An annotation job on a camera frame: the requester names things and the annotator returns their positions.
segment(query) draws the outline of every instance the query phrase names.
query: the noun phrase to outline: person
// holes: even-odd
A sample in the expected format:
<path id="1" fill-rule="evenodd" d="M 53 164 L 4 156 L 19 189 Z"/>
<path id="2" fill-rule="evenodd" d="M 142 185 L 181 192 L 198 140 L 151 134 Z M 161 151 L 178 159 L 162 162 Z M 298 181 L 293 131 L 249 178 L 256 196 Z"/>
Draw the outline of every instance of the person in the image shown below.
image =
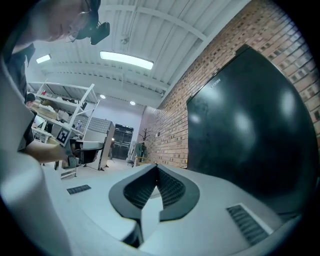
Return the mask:
<path id="1" fill-rule="evenodd" d="M 36 96 L 33 93 L 28 93 L 25 98 L 25 104 L 28 108 L 32 106 L 32 103 L 36 100 Z"/>
<path id="2" fill-rule="evenodd" d="M 2 55 L 12 80 L 27 104 L 30 100 L 27 96 L 25 60 L 29 64 L 35 52 L 33 42 L 61 39 L 73 42 L 77 38 L 90 37 L 92 30 L 98 26 L 100 4 L 101 0 L 41 0 L 19 22 L 9 36 Z M 22 152 L 40 163 L 67 158 L 60 145 L 34 140 L 31 125 L 23 138 Z"/>

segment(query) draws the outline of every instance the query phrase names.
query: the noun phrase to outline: ceiling beam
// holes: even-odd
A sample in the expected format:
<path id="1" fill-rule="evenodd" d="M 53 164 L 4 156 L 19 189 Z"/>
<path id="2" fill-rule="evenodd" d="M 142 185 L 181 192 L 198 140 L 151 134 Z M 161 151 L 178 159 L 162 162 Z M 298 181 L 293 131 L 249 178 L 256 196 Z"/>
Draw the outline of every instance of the ceiling beam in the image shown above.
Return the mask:
<path id="1" fill-rule="evenodd" d="M 122 76 L 123 70 L 118 67 L 106 66 L 106 65 L 98 65 L 98 64 L 88 64 L 88 63 L 46 63 L 43 65 L 42 70 L 52 71 L 54 69 L 65 71 L 66 69 L 75 69 L 75 70 L 95 70 L 102 73 L 112 73 L 114 75 Z M 129 70 L 124 70 L 124 75 L 132 80 L 137 82 L 141 82 L 161 90 L 168 90 L 169 85 L 160 82 L 151 77 L 145 76 L 143 74 L 138 74 Z"/>
<path id="2" fill-rule="evenodd" d="M 129 12 L 134 12 L 135 11 L 135 6 L 134 5 L 122 5 L 122 4 L 116 4 L 116 5 L 104 5 L 101 6 L 100 10 L 101 11 L 129 11 Z M 179 27 L 184 28 L 185 30 L 189 31 L 190 33 L 194 34 L 196 37 L 200 38 L 202 41 L 205 41 L 207 39 L 206 35 L 203 34 L 201 31 L 198 29 L 194 28 L 190 24 L 184 22 L 183 20 L 174 17 L 172 15 L 169 15 L 167 13 L 155 10 L 155 9 L 150 9 L 146 7 L 138 7 L 136 9 L 137 13 L 144 13 L 144 14 L 149 14 L 152 16 L 159 17 L 161 19 L 164 19 L 166 21 L 169 21 L 173 24 L 178 25 Z"/>
<path id="3" fill-rule="evenodd" d="M 189 60 L 185 63 L 183 68 L 177 74 L 176 78 L 172 81 L 169 90 L 166 91 L 164 97 L 161 102 L 165 100 L 167 95 L 170 93 L 172 88 L 176 85 L 176 83 L 180 80 L 183 74 L 187 71 L 187 69 L 191 66 L 191 64 L 196 60 L 196 58 L 203 52 L 203 50 L 207 47 L 207 45 L 216 37 L 216 35 L 228 24 L 228 22 L 236 16 L 238 12 L 240 12 L 246 4 L 248 4 L 251 0 L 218 0 L 217 1 L 217 11 L 215 12 L 215 17 L 213 20 L 217 20 L 216 26 L 212 33 L 208 36 L 206 40 L 204 40 L 198 49 L 192 54 Z"/>
<path id="4" fill-rule="evenodd" d="M 89 87 L 91 84 L 95 84 L 94 92 L 96 94 L 103 94 L 126 101 L 134 101 L 143 106 L 150 106 L 156 108 L 159 106 L 162 99 L 160 93 L 145 89 L 138 85 L 121 82 L 118 80 L 108 79 L 94 75 L 83 74 L 48 74 L 47 82 L 69 84 L 83 87 Z"/>

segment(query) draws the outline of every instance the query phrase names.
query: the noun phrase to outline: ceiling light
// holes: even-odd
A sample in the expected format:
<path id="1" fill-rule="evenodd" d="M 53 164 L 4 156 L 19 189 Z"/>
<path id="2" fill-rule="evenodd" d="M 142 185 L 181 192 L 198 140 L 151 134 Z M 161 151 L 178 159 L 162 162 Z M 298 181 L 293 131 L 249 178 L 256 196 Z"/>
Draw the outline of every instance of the ceiling light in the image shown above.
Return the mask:
<path id="1" fill-rule="evenodd" d="M 147 70 L 152 69 L 154 65 L 153 62 L 142 59 L 142 58 L 137 58 L 137 57 L 133 57 L 126 54 L 120 54 L 120 53 L 108 52 L 108 51 L 100 51 L 100 58 L 103 60 L 123 62 L 123 63 L 136 65 L 136 66 L 145 68 Z"/>
<path id="2" fill-rule="evenodd" d="M 41 58 L 37 58 L 37 59 L 36 59 L 36 62 L 39 64 L 39 63 L 41 63 L 41 62 L 46 62 L 46 61 L 48 61 L 48 60 L 51 60 L 50 54 L 47 54 L 47 55 L 45 55 L 45 56 L 43 56 L 43 57 L 41 57 Z"/>

